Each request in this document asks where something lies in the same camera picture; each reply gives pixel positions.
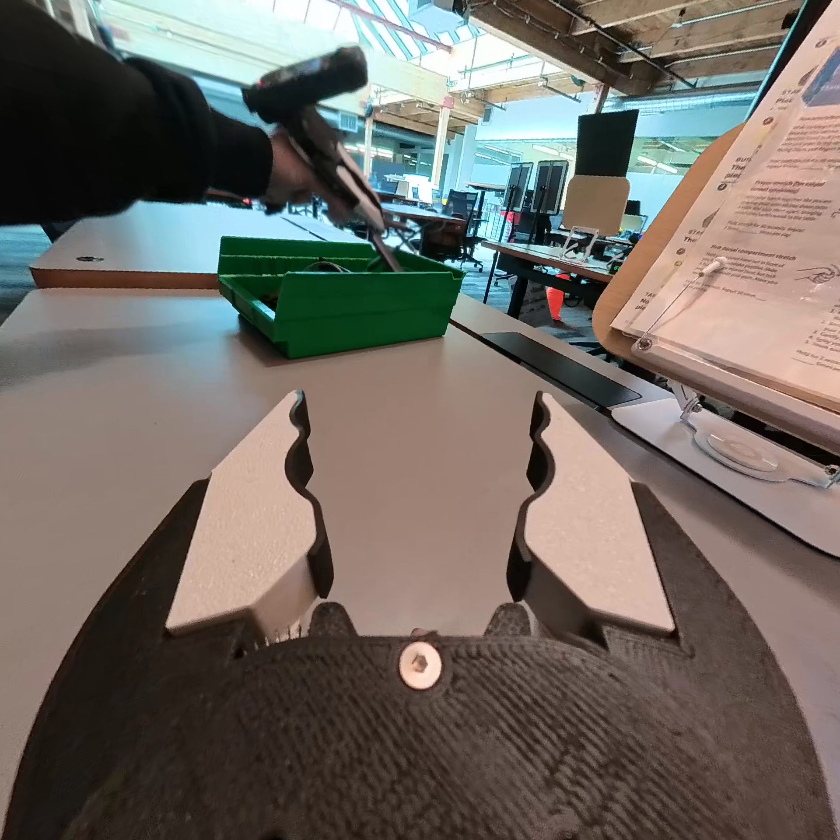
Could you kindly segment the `beige board on stand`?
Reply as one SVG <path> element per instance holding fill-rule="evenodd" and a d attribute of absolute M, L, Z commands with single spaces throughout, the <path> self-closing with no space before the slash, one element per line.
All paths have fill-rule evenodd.
<path fill-rule="evenodd" d="M 588 259 L 595 241 L 612 236 L 620 228 L 631 184 L 625 176 L 574 174 L 566 191 L 563 225 L 569 230 L 561 256 L 570 252 L 573 234 L 589 236 L 583 259 Z"/>

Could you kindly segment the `wooden document stand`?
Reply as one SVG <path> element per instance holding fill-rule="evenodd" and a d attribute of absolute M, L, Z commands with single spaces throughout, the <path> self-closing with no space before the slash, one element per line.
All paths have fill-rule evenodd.
<path fill-rule="evenodd" d="M 610 281 L 607 289 L 595 305 L 593 318 L 595 336 L 610 354 L 631 361 L 637 367 L 650 373 L 657 373 L 662 376 L 670 374 L 670 371 L 667 370 L 660 371 L 659 368 L 655 367 L 653 361 L 636 358 L 632 351 L 633 342 L 631 338 L 620 330 L 614 329 L 613 321 L 634 295 L 656 259 L 666 250 L 670 240 L 697 200 L 698 195 L 706 187 L 743 127 L 744 123 L 741 123 L 725 132 L 700 154 L 661 211 L 649 223 L 640 244 L 635 247 L 623 268 Z M 838 432 L 802 430 L 801 420 L 794 417 L 784 418 L 779 416 L 780 410 L 777 408 L 749 406 L 745 402 L 744 395 L 729 394 L 722 389 L 720 384 L 711 381 L 699 381 L 689 371 L 677 371 L 675 378 L 677 382 L 686 385 L 702 396 L 720 401 L 734 410 L 745 413 L 766 425 L 783 430 L 827 453 L 834 456 L 839 455 Z"/>

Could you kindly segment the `person's left hand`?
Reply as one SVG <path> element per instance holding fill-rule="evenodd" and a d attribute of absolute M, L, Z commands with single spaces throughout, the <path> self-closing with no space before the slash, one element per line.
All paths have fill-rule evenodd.
<path fill-rule="evenodd" d="M 319 198 L 329 201 L 326 188 L 299 154 L 283 129 L 270 135 L 272 162 L 268 186 L 260 201 L 267 207 L 300 206 Z"/>

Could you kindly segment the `wooden background desk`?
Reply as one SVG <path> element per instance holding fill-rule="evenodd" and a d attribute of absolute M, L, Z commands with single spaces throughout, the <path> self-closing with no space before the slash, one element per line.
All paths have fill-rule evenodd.
<path fill-rule="evenodd" d="M 512 280 L 507 314 L 518 318 L 529 284 L 553 288 L 593 308 L 615 274 L 609 265 L 573 259 L 560 248 L 543 245 L 484 242 L 492 250 L 492 269 Z"/>

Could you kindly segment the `white table with wooden edge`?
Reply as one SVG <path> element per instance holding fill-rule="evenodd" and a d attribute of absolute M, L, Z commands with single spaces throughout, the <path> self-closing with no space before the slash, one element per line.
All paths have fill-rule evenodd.
<path fill-rule="evenodd" d="M 223 236 L 358 241 L 309 217 L 212 203 L 136 203 L 74 223 L 29 271 L 38 288 L 210 290 Z"/>

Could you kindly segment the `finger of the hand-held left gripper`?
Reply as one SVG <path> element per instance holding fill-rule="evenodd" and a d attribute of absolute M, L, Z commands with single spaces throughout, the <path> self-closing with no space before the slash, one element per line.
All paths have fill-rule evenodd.
<path fill-rule="evenodd" d="M 338 204 L 344 217 L 364 223 L 373 233 L 384 233 L 382 205 L 363 177 L 337 175 L 331 191 L 333 202 Z"/>
<path fill-rule="evenodd" d="M 403 266 L 397 258 L 394 248 L 385 241 L 390 233 L 389 227 L 378 228 L 374 225 L 364 225 L 364 230 L 368 242 L 374 248 L 381 263 L 392 272 L 403 272 Z"/>

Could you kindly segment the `laminated instruction sheets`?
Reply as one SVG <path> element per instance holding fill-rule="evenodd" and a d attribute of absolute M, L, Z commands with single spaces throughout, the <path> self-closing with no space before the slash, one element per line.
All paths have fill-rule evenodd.
<path fill-rule="evenodd" d="M 838 265 L 831 2 L 612 327 L 838 412 Z"/>

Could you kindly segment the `green plastic bin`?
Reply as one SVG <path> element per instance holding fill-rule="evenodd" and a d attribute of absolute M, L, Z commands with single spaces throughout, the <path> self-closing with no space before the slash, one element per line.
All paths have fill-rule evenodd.
<path fill-rule="evenodd" d="M 220 294 L 284 358 L 442 337 L 464 272 L 420 255 L 320 239 L 220 239 Z"/>

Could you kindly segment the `black office chair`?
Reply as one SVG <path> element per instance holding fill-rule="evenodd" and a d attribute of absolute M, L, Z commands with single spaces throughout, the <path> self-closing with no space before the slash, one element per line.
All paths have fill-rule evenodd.
<path fill-rule="evenodd" d="M 473 256 L 477 237 L 470 233 L 476 210 L 477 193 L 449 191 L 443 212 L 422 224 L 419 240 L 421 256 L 460 265 L 469 262 L 482 272 L 484 265 Z"/>

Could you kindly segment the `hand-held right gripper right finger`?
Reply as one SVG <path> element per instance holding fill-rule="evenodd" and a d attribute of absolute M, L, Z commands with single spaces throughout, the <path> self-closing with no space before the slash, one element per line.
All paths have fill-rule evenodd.
<path fill-rule="evenodd" d="M 620 628 L 667 639 L 676 620 L 623 467 L 548 392 L 529 427 L 531 493 L 521 504 L 507 586 L 552 637 L 606 646 Z"/>

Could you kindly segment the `dark wooden desk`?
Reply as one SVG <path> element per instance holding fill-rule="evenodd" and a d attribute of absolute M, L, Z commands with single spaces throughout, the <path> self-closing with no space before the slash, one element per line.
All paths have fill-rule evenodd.
<path fill-rule="evenodd" d="M 438 261 L 463 256 L 467 220 L 462 216 L 400 203 L 384 203 L 381 209 L 386 228 L 405 235 L 421 256 Z"/>

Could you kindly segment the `black metal post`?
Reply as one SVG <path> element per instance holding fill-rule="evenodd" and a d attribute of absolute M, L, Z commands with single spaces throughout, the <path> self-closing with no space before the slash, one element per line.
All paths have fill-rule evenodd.
<path fill-rule="evenodd" d="M 749 107 L 747 118 L 751 117 L 765 96 L 770 92 L 782 70 L 798 50 L 804 38 L 812 29 L 816 20 L 823 14 L 826 3 L 823 1 L 803 1 L 799 6 L 792 26 L 768 69 L 754 99 Z"/>

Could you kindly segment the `black acoustic panel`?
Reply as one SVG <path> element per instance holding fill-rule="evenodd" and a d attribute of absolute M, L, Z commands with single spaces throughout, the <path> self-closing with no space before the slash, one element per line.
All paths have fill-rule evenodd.
<path fill-rule="evenodd" d="M 637 109 L 581 115 L 577 122 L 574 173 L 624 177 L 637 117 Z"/>

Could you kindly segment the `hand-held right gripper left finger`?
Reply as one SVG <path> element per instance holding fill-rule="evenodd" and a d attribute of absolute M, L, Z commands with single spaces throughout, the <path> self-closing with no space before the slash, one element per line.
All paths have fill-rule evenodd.
<path fill-rule="evenodd" d="M 165 627 L 237 620 L 292 638 L 328 597 L 333 563 L 313 474 L 306 396 L 293 390 L 213 469 Z"/>

